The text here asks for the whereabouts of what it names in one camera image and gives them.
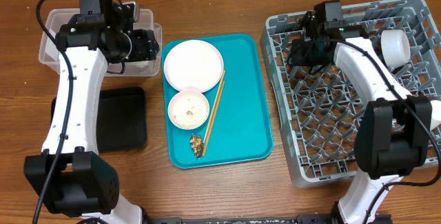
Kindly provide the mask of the white bowl with rice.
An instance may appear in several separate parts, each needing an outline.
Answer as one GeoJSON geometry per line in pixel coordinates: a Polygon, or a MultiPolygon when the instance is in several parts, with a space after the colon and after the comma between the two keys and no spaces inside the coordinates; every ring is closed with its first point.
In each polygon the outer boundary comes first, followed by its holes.
{"type": "Polygon", "coordinates": [[[184,90],[175,94],[168,103],[169,120],[182,130],[199,128],[209,116],[209,102],[200,92],[184,90]]]}

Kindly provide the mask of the white cup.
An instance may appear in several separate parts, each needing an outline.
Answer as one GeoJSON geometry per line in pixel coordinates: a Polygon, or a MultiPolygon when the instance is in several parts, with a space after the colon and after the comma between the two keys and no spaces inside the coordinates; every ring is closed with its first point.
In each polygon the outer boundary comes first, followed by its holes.
{"type": "Polygon", "coordinates": [[[409,62],[410,45],[403,30],[384,30],[380,45],[386,66],[397,68],[409,62]]]}

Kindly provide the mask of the grey white bowl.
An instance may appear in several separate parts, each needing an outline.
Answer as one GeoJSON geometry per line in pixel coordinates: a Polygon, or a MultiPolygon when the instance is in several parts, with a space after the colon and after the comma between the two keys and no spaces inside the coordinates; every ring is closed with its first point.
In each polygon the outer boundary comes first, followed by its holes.
{"type": "Polygon", "coordinates": [[[432,100],[430,104],[432,108],[430,130],[433,130],[441,124],[441,101],[432,100]]]}

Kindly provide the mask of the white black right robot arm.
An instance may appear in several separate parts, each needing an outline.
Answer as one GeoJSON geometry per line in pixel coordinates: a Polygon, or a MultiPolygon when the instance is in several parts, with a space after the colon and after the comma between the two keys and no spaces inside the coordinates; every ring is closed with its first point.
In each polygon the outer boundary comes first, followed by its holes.
{"type": "Polygon", "coordinates": [[[432,130],[440,124],[440,102],[413,96],[389,68],[411,58],[402,30],[384,30],[376,54],[366,30],[349,25],[338,0],[324,1],[298,23],[301,37],[292,42],[287,62],[311,73],[335,65],[349,79],[364,106],[354,141],[358,170],[347,193],[335,203],[334,223],[390,223],[376,211],[389,191],[406,185],[406,176],[424,164],[435,145],[432,130]]]}

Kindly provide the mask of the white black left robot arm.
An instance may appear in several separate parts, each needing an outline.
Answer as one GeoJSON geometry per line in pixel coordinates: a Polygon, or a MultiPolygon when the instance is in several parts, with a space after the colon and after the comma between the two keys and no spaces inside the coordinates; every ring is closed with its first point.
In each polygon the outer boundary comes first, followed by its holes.
{"type": "Polygon", "coordinates": [[[157,23],[140,25],[143,9],[121,0],[79,0],[79,11],[56,34],[59,86],[41,153],[27,156],[25,177],[37,212],[80,223],[149,223],[120,192],[117,171],[99,155],[96,124],[105,76],[152,77],[161,66],[157,23]]]}

